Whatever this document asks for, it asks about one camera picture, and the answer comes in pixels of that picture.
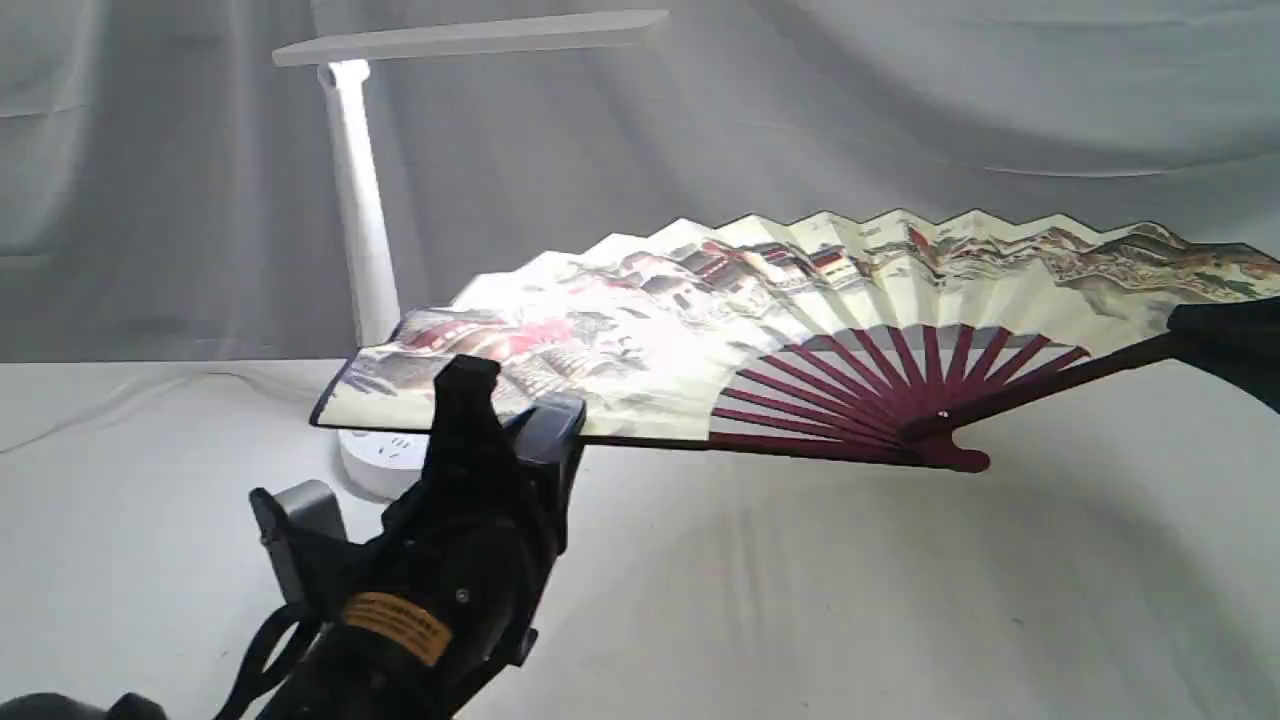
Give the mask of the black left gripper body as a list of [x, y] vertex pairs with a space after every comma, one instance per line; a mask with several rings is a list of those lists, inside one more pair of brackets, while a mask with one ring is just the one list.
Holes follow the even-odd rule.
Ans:
[[262, 719], [452, 719], [538, 641], [534, 618], [567, 546], [524, 470], [522, 497], [425, 497], [420, 478], [353, 542], [333, 615], [284, 603], [294, 633], [264, 669]]

